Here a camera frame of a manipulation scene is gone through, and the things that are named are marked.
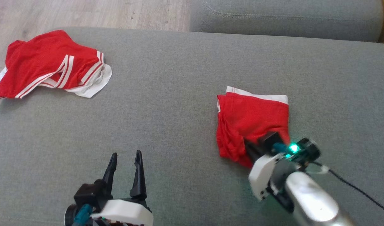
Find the teal connector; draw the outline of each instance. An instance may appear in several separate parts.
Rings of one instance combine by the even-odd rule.
[[[90,219],[90,215],[93,213],[93,209],[89,204],[84,204],[74,218],[72,226],[84,226]]]
[[[287,146],[283,143],[274,143],[273,149],[276,153],[286,153],[287,152]]]

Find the gray sofa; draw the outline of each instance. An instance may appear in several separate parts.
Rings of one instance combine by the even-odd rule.
[[[259,203],[248,169],[219,157],[216,95],[227,85],[286,94],[292,140],[384,205],[384,44],[101,28],[64,28],[112,67],[91,99],[37,88],[0,108],[0,225],[61,226],[82,183],[118,153],[113,195],[129,193],[143,152],[155,226],[296,225]],[[333,176],[314,176],[358,225],[384,212]]]
[[[377,41],[381,0],[193,0],[190,31]]]

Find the folded red shorts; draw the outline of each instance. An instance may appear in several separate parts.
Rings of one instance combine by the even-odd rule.
[[[217,144],[221,157],[252,168],[246,154],[244,138],[253,143],[268,131],[278,132],[289,143],[288,97],[255,95],[231,86],[217,96]]]
[[[8,46],[0,73],[0,98],[22,98],[37,86],[64,89],[90,98],[110,81],[100,51],[75,43],[63,30]]]

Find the white stripe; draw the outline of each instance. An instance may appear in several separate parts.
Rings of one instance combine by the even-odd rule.
[[[48,73],[46,75],[43,75],[41,77],[38,77],[37,79],[35,79],[32,83],[30,83],[28,86],[26,86],[20,93],[18,93],[15,98],[21,98],[20,96],[25,96],[27,93],[29,93],[30,91],[32,91],[35,87],[37,87],[36,85],[33,86],[34,84],[36,83],[42,83],[42,81],[46,78],[48,78],[49,76],[52,76],[54,73]]]
[[[97,61],[97,63],[95,63],[91,68],[90,70],[87,71],[87,73],[83,76],[83,78],[80,80],[82,81],[82,83],[84,83],[87,78],[90,76],[90,74],[94,71],[94,69],[96,69],[96,67],[98,67],[99,65],[101,64],[100,61]]]
[[[0,82],[1,82],[2,78],[5,76],[7,71],[8,71],[8,69],[6,67],[1,71],[1,73],[0,73]]]
[[[52,88],[53,87],[53,86],[51,86],[49,84],[43,84],[43,83],[38,84],[38,86],[45,86],[45,87],[48,87],[48,88]]]
[[[92,82],[87,82],[87,84],[85,84],[84,86],[78,86],[72,89],[66,89],[66,91],[75,93],[78,96],[91,98],[98,91],[103,89],[104,86],[107,85],[107,83],[110,81],[110,78],[112,76],[111,67],[107,64],[103,64],[102,69],[97,71],[99,72],[97,76],[93,75],[93,77],[89,79],[89,81],[92,81]]]
[[[67,71],[67,68],[68,68],[68,66],[67,66],[68,57],[69,57],[68,55],[65,55],[65,58],[62,61],[62,64],[64,65],[63,69],[60,70],[60,71],[62,71],[62,75],[59,77],[59,79],[57,81],[57,84],[54,86],[54,88],[56,88],[58,86],[58,84],[62,81],[62,79],[63,79],[63,77],[64,77],[64,75],[65,75],[65,73]]]
[[[48,83],[50,86],[54,87],[57,85],[57,82],[55,82],[53,79],[48,78],[43,81],[43,83]]]
[[[87,82],[84,85],[88,85],[90,83],[93,83],[94,77],[96,77],[97,75],[100,75],[103,66],[104,66],[104,64],[100,63],[100,66],[97,67],[97,69],[95,70],[95,72],[93,74],[91,74],[89,80],[87,80]]]
[[[236,93],[242,96],[253,96],[263,100],[274,100],[274,101],[288,104],[288,96],[286,95],[257,95],[257,94],[251,94],[241,89],[234,88],[232,86],[227,86],[227,93]]]
[[[61,65],[57,68],[57,70],[56,70],[54,73],[48,73],[48,74],[45,74],[45,75],[43,75],[43,76],[38,77],[38,78],[35,79],[32,83],[30,83],[28,86],[26,86],[22,91],[20,91],[20,93],[18,93],[18,94],[15,96],[15,98],[19,98],[20,96],[22,96],[22,94],[24,94],[24,93],[26,92],[26,90],[27,90],[28,88],[30,88],[32,85],[34,85],[35,83],[37,83],[37,82],[39,82],[39,81],[41,81],[40,83],[42,83],[42,82],[43,82],[43,79],[49,78],[49,77],[51,77],[52,75],[54,75],[55,73],[57,73],[58,70],[59,70],[62,66],[66,65],[66,63],[65,63],[66,60],[67,60],[67,55],[65,56],[65,58],[64,58],[64,60],[62,61]],[[28,92],[26,92],[25,95],[27,95],[27,93],[29,93],[30,91],[32,91],[35,87],[37,87],[37,86],[34,86],[32,89],[30,89]]]
[[[65,75],[64,75],[64,79],[62,81],[62,83],[58,86],[58,88],[62,89],[66,82],[68,81],[69,77],[70,77],[70,73],[72,72],[72,67],[73,67],[73,59],[74,59],[74,56],[69,56],[69,66],[68,66],[68,70],[66,71]]]

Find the wooden floor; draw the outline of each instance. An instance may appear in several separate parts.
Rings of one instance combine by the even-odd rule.
[[[0,71],[7,46],[56,27],[189,30],[192,0],[0,0]]]

